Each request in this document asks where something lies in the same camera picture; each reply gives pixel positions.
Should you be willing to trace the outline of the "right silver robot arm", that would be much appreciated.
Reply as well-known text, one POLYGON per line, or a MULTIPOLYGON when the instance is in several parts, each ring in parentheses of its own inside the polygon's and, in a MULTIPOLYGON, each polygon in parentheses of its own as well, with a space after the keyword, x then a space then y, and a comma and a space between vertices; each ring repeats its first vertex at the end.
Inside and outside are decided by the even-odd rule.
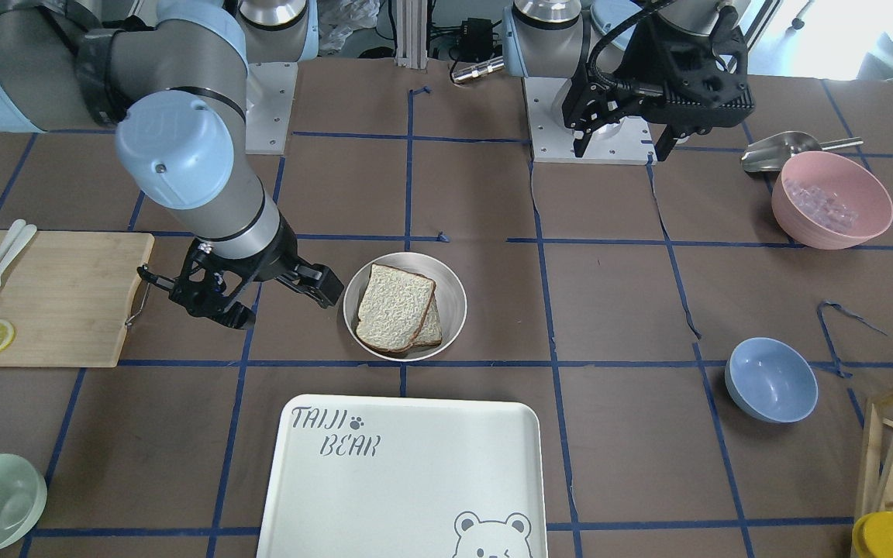
POLYGON ((332 307, 343 283, 297 236, 246 153, 252 64, 319 52, 315 1, 160 1, 152 26, 77 1, 0 1, 0 132, 114 129, 122 166, 194 234, 176 277, 138 268, 189 315, 233 329, 277 281, 332 307))

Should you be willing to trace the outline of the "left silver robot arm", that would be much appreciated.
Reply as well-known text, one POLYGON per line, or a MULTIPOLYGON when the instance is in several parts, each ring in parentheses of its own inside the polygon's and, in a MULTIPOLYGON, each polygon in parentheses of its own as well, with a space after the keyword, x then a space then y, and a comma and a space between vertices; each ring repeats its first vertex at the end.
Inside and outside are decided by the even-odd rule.
POLYGON ((515 1, 503 63, 536 162, 652 165, 755 110, 745 1, 515 1))

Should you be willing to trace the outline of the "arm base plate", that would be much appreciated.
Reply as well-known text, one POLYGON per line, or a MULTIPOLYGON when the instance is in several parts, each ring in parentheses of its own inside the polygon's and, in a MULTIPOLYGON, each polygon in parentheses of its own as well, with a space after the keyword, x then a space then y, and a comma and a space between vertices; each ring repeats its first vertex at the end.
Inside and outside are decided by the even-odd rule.
POLYGON ((294 61, 255 63, 246 81, 246 152, 283 155, 293 109, 298 65, 294 61))
POLYGON ((574 132, 564 126, 561 102, 571 82, 525 77, 523 91, 536 163, 646 165, 656 160, 648 123, 638 116, 606 125, 591 137, 584 155, 574 155, 574 132))

